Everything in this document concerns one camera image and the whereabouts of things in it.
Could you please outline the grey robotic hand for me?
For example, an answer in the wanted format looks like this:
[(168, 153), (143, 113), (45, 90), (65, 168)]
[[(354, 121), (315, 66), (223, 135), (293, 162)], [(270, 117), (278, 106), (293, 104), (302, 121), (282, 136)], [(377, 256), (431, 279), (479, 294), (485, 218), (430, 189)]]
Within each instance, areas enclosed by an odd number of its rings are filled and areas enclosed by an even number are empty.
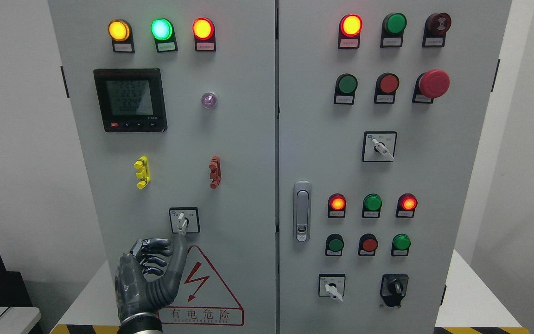
[(178, 294), (187, 259), (184, 235), (172, 240), (138, 239), (121, 256), (115, 277), (117, 312), (125, 323), (140, 313), (155, 313), (169, 306)]

